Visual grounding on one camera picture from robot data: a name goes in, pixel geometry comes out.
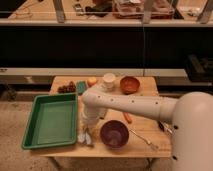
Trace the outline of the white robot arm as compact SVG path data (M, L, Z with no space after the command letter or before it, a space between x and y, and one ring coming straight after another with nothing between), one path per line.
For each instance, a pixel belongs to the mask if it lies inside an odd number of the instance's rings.
M213 171L213 95L191 92L179 99L113 95L99 86L82 95L83 123L95 125L103 108L172 125L172 171Z

